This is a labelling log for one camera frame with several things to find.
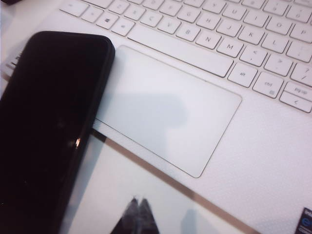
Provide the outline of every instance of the phone screen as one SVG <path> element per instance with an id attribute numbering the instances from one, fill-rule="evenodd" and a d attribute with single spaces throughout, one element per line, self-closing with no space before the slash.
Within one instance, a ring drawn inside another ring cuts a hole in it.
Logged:
<path id="1" fill-rule="evenodd" d="M 41 32 L 0 100 L 0 232 L 49 233 L 90 133 L 114 48 L 97 35 Z"/>

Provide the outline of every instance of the black smartphone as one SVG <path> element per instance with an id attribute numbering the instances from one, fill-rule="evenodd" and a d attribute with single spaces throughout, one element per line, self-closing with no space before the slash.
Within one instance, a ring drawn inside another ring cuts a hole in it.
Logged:
<path id="1" fill-rule="evenodd" d="M 0 99 L 0 233 L 57 233 L 113 63 L 104 36 L 39 32 Z"/>

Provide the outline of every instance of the touchpad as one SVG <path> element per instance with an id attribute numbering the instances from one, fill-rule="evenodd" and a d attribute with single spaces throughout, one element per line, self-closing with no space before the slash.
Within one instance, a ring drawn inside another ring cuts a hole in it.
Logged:
<path id="1" fill-rule="evenodd" d="M 240 102 L 237 94 L 121 46 L 97 119 L 199 177 Z"/>

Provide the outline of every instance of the white laptop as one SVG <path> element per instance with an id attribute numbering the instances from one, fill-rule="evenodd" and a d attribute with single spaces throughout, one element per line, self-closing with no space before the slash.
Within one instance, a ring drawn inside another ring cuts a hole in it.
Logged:
<path id="1" fill-rule="evenodd" d="M 312 0 L 66 0 L 41 30 L 113 42 L 94 129 L 258 232 L 296 232 L 312 209 Z"/>

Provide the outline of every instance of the keyboard key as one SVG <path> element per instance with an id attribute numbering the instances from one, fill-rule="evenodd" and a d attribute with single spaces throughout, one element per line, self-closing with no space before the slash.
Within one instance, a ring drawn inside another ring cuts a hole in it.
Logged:
<path id="1" fill-rule="evenodd" d="M 263 27 L 268 17 L 269 15 L 263 12 L 250 11 L 245 17 L 244 22 L 257 27 Z"/>
<path id="2" fill-rule="evenodd" d="M 312 27 L 308 25 L 296 24 L 290 36 L 292 38 L 312 43 Z"/>
<path id="3" fill-rule="evenodd" d="M 141 18 L 140 22 L 151 27 L 156 27 L 161 18 L 162 18 L 161 14 L 155 13 L 153 11 L 147 11 Z"/>
<path id="4" fill-rule="evenodd" d="M 262 39 L 264 35 L 264 32 L 261 30 L 258 30 L 253 27 L 246 26 L 241 34 L 239 35 L 239 39 L 249 42 L 254 45 L 258 45 L 260 43 L 260 40 Z"/>
<path id="5" fill-rule="evenodd" d="M 181 6 L 181 4 L 175 1 L 166 0 L 159 11 L 169 16 L 175 16 L 180 10 Z"/>
<path id="6" fill-rule="evenodd" d="M 235 65 L 228 79 L 248 88 L 256 74 L 257 69 L 242 63 L 238 63 Z"/>
<path id="7" fill-rule="evenodd" d="M 130 7 L 125 12 L 125 17 L 130 18 L 132 20 L 139 20 L 141 16 L 144 14 L 145 9 L 139 6 L 130 5 Z"/>
<path id="8" fill-rule="evenodd" d="M 194 23 L 199 14 L 200 10 L 191 6 L 183 6 L 177 17 L 180 20 L 185 20 L 187 22 Z"/>
<path id="9" fill-rule="evenodd" d="M 284 1 L 269 0 L 263 10 L 266 12 L 282 16 L 285 13 L 287 7 L 288 4 Z"/>
<path id="10" fill-rule="evenodd" d="M 286 55 L 303 62 L 309 62 L 312 57 L 312 47 L 297 41 L 293 41 Z"/>
<path id="11" fill-rule="evenodd" d="M 293 82 L 288 82 L 285 86 L 284 91 L 287 91 L 288 93 L 294 94 L 298 97 L 304 98 L 308 101 L 312 101 L 312 90 L 297 85 Z"/>
<path id="12" fill-rule="evenodd" d="M 282 54 L 286 48 L 288 39 L 278 35 L 268 34 L 262 43 L 262 47 Z"/>
<path id="13" fill-rule="evenodd" d="M 196 44 L 213 50 L 220 41 L 220 39 L 221 36 L 219 34 L 202 30 L 196 41 Z"/>
<path id="14" fill-rule="evenodd" d="M 226 76 L 233 63 L 232 59 L 223 55 L 190 45 L 142 25 L 133 27 L 128 38 L 220 77 Z"/>
<path id="15" fill-rule="evenodd" d="M 265 50 L 248 45 L 239 59 L 260 67 L 266 56 L 267 52 Z"/>
<path id="16" fill-rule="evenodd" d="M 294 2 L 304 6 L 312 7 L 312 0 L 294 0 Z"/>
<path id="17" fill-rule="evenodd" d="M 145 0 L 143 6 L 150 8 L 152 10 L 157 10 L 162 5 L 163 2 L 164 0 Z"/>
<path id="18" fill-rule="evenodd" d="M 160 22 L 158 29 L 169 34 L 173 34 L 176 32 L 180 24 L 181 22 L 176 19 L 164 17 Z"/>
<path id="19" fill-rule="evenodd" d="M 290 59 L 271 54 L 264 66 L 264 69 L 285 77 L 287 76 L 292 64 L 293 62 Z"/>
<path id="20" fill-rule="evenodd" d="M 271 98 L 276 98 L 284 80 L 266 72 L 262 72 L 253 86 L 253 90 Z"/>
<path id="21" fill-rule="evenodd" d="M 196 24 L 204 28 L 214 30 L 220 19 L 221 18 L 219 16 L 204 12 Z"/>
<path id="22" fill-rule="evenodd" d="M 276 33 L 286 35 L 291 27 L 292 23 L 286 19 L 272 17 L 267 29 Z"/>
<path id="23" fill-rule="evenodd" d="M 103 11 L 101 9 L 90 6 L 88 10 L 86 10 L 85 13 L 82 15 L 81 18 L 88 22 L 94 23 L 102 13 Z"/>
<path id="24" fill-rule="evenodd" d="M 216 14 L 220 14 L 225 6 L 224 0 L 207 0 L 203 6 L 203 9 Z"/>
<path id="25" fill-rule="evenodd" d="M 229 17 L 234 20 L 241 20 L 247 9 L 239 5 L 228 5 L 228 7 L 223 12 L 223 16 Z"/>
<path id="26" fill-rule="evenodd" d="M 288 92 L 283 92 L 279 100 L 307 113 L 310 113 L 312 109 L 312 102 L 304 100 Z"/>
<path id="27" fill-rule="evenodd" d="M 240 23 L 225 19 L 217 28 L 217 32 L 223 33 L 230 37 L 235 37 L 241 26 L 242 25 Z"/>
<path id="28" fill-rule="evenodd" d="M 303 23 L 308 22 L 310 15 L 312 13 L 312 9 L 307 7 L 293 5 L 289 12 L 287 13 L 287 18 L 297 20 Z"/>
<path id="29" fill-rule="evenodd" d="M 199 31 L 200 31 L 200 28 L 198 28 L 194 25 L 185 23 L 180 27 L 176 36 L 179 38 L 183 38 L 185 40 L 188 40 L 188 41 L 193 41 L 196 38 L 196 36 L 198 35 Z"/>
<path id="30" fill-rule="evenodd" d="M 243 45 L 244 45 L 243 43 L 237 40 L 225 38 L 217 48 L 217 51 L 225 55 L 231 56 L 233 58 L 236 58 L 240 50 L 243 48 Z"/>
<path id="31" fill-rule="evenodd" d="M 124 2 L 121 0 L 115 0 L 109 7 L 109 10 L 117 14 L 122 14 L 128 8 L 128 6 L 129 6 L 129 3 L 127 2 Z"/>
<path id="32" fill-rule="evenodd" d="M 118 16 L 104 12 L 104 14 L 97 20 L 97 25 L 105 29 L 110 29 L 117 19 Z"/>
<path id="33" fill-rule="evenodd" d="M 184 0 L 184 3 L 194 7 L 200 7 L 204 0 Z"/>
<path id="34" fill-rule="evenodd" d="M 87 0 L 87 2 L 102 8 L 107 8 L 112 3 L 112 1 L 113 0 Z"/>
<path id="35" fill-rule="evenodd" d="M 297 63 L 292 72 L 291 79 L 312 87 L 312 67 Z"/>
<path id="36" fill-rule="evenodd" d="M 117 23 L 114 24 L 112 31 L 119 35 L 125 36 L 132 29 L 135 23 L 130 20 L 120 18 Z"/>
<path id="37" fill-rule="evenodd" d="M 260 9 L 263 5 L 265 0 L 244 0 L 243 5 L 244 6 L 249 6 L 252 8 Z"/>
<path id="38" fill-rule="evenodd" d="M 80 17 L 82 13 L 88 8 L 88 4 L 81 1 L 70 0 L 60 7 L 61 11 L 67 12 L 73 16 Z"/>

